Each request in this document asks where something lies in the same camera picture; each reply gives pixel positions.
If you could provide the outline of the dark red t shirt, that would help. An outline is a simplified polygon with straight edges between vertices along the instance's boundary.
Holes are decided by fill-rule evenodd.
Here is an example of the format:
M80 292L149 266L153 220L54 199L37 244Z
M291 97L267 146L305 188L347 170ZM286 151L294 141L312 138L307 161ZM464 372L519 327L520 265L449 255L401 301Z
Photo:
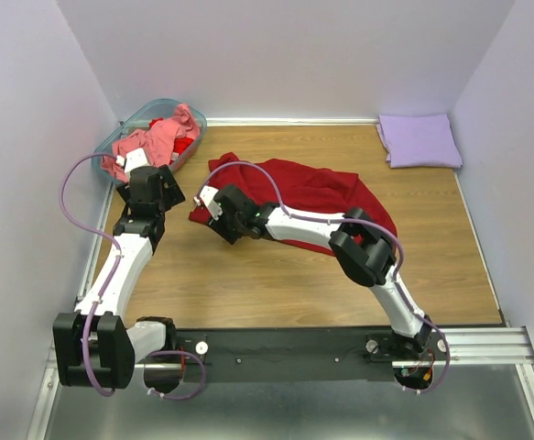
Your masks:
M268 159L254 167L241 165L233 153L224 153L208 162L213 176L208 185L222 189L233 184L252 199L259 208L252 225L268 238L266 219L257 215L278 206L276 193L282 196L288 209L301 210L305 216L316 214L345 214L353 208L362 209L369 220L375 222L393 235L397 227L385 207L353 172L313 168L285 159ZM189 219L207 225L211 218L202 206L194 208Z

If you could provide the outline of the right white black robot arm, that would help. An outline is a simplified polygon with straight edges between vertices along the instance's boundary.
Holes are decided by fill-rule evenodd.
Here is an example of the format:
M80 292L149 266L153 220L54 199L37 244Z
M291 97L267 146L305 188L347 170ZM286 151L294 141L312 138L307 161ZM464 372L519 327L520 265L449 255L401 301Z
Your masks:
M397 352L417 358L428 348L429 317L415 304L398 273L397 240L360 208L318 214L252 201L233 184L202 187L198 203L210 214L208 227L230 244L241 237L296 242L330 250L346 277L368 288L389 318Z

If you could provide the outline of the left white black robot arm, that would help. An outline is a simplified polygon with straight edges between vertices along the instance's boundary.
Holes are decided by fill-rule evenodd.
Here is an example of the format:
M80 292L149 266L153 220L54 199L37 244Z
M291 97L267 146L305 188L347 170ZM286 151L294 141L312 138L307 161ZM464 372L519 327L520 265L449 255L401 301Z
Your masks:
M185 196L168 166L150 165L131 171L122 194L125 207L106 235L111 248L96 281L52 327L60 383L92 387L105 397L128 386L137 361L151 356L165 362L177 348L171 319L145 317L126 327L124 315L164 234L166 212Z

